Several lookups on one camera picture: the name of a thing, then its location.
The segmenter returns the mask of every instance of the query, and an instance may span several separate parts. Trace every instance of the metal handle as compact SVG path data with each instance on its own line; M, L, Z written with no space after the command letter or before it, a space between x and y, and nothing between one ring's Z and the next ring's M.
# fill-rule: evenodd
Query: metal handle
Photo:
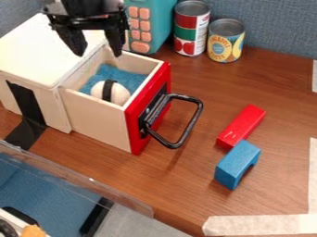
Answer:
M167 141L165 138L163 138L161 135L159 135L157 132L153 131L151 129L152 124L155 122L155 120L158 118L160 113L163 111L163 109L166 107L166 105L173 99L177 100L184 100L187 102L191 102L194 104L197 104L197 110L188 123L186 129L184 130L182 136L176 143L171 143ZM188 96L188 95L183 95L183 94L166 94L161 97L161 99L158 101L157 105L154 107L152 112L148 114L148 116L145 119L145 132L150 134L152 137L154 137L157 141L159 141L161 144L164 146L170 148L170 149L177 149L181 147L184 142L186 141L187 137L189 136L190 132L194 128L197 120L199 119L201 112L203 110L203 103L201 100Z

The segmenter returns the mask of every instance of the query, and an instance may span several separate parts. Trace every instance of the tin can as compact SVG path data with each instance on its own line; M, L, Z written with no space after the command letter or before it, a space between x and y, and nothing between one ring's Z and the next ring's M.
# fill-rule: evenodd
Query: tin can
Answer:
M217 19L209 26L208 56L221 63L241 57L246 31L237 19Z
M184 1L175 7L174 49L185 56L206 50L210 7L200 1Z

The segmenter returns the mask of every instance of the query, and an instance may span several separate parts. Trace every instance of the masking tape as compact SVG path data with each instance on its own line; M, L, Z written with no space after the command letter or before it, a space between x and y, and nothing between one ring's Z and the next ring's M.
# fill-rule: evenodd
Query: masking tape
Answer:
M317 93L317 60L313 61L312 90Z
M317 214L317 139L311 138L309 214Z
M203 226L206 236L317 233L317 215L210 217Z
M316 223L317 139L311 138L308 215L209 217L203 231L206 236L313 234L317 233Z

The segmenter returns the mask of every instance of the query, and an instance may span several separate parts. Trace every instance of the keypad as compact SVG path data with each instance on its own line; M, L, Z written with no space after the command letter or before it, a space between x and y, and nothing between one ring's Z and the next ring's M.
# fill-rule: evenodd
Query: keypad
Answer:
M129 7L129 16L132 18L138 18L139 17L139 7L130 6Z
M130 17L131 48L135 52L146 54L151 49L151 10L146 7L130 6L128 8Z
M150 31L151 30L151 23L147 20L141 20L140 27L142 31Z
M132 31L131 31L131 35L132 35L132 37L133 37L135 40L137 40L137 41L139 41L139 40L141 39L141 33L140 33L140 31L132 30Z
M134 51L146 54L150 50L150 45L143 42L134 41L131 44L131 47Z
M140 9L140 19L149 19L150 18L150 9L141 8Z

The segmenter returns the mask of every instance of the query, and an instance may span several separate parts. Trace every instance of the blue block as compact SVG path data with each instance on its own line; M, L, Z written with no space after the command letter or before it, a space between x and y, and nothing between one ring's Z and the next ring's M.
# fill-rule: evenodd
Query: blue block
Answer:
M250 166L258 163L260 149L242 140L217 165L215 180L234 190Z

